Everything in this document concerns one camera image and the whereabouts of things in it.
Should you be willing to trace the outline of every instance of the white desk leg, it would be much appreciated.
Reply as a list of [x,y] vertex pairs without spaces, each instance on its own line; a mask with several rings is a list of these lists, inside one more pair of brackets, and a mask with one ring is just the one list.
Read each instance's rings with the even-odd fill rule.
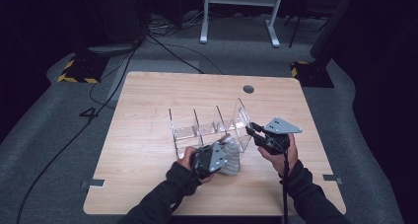
[[209,16],[209,0],[205,0],[202,32],[200,33],[200,43],[206,43],[208,41],[208,28],[209,28],[208,16]]
[[276,21],[277,11],[279,9],[281,0],[276,0],[276,4],[274,5],[273,11],[271,13],[271,19],[265,21],[265,25],[267,27],[268,33],[270,34],[271,42],[273,43],[274,47],[279,47],[280,42],[276,36],[276,32],[274,31],[274,21]]

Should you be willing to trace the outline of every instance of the person's right hand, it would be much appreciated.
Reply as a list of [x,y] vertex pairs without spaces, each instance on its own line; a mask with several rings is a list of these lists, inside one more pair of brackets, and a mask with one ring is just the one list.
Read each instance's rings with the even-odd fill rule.
[[[290,147],[288,149],[288,160],[289,160],[289,175],[292,173],[293,167],[298,162],[298,149],[296,148],[295,136],[293,133],[289,133]],[[280,155],[270,155],[264,148],[258,147],[258,151],[261,153],[261,156],[266,160],[270,161],[273,165],[273,168],[283,176],[285,171],[285,156]]]

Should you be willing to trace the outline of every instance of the person's right arm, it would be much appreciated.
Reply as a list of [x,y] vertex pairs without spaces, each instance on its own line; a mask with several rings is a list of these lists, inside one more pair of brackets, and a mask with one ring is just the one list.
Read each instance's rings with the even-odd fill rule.
[[[289,134],[290,147],[288,149],[289,177],[287,179],[288,194],[294,199],[294,206],[298,214],[308,224],[314,223],[350,223],[348,219],[326,198],[320,186],[313,183],[312,173],[304,168],[298,159],[295,137]],[[284,156],[270,155],[262,147],[258,147],[261,156],[270,161],[273,168],[283,177]]]

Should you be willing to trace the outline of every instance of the yellow and black hazard tape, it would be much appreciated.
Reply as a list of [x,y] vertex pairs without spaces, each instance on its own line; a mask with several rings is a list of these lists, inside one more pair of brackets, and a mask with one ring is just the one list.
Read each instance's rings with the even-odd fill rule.
[[58,78],[58,82],[66,81],[71,83],[100,83],[98,79],[91,78],[91,77],[78,77],[78,76],[69,76],[69,72],[73,70],[75,65],[75,57],[72,57],[70,61],[65,65],[64,70],[62,71],[61,75]]
[[296,69],[296,66],[301,65],[301,64],[309,64],[309,63],[306,61],[295,61],[290,65],[290,69],[292,71],[292,77],[298,80],[299,80],[299,77],[298,77],[298,70]]

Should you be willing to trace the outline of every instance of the person's left hand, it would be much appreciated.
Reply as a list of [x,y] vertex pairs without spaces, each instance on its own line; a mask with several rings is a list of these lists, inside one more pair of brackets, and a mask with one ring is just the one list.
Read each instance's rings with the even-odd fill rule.
[[[187,147],[184,152],[184,156],[182,159],[178,159],[177,162],[182,165],[183,167],[187,168],[187,170],[191,170],[190,168],[190,157],[196,152],[197,149],[194,147]],[[210,177],[200,180],[201,183],[206,184],[212,181],[212,178],[215,174],[212,174]]]

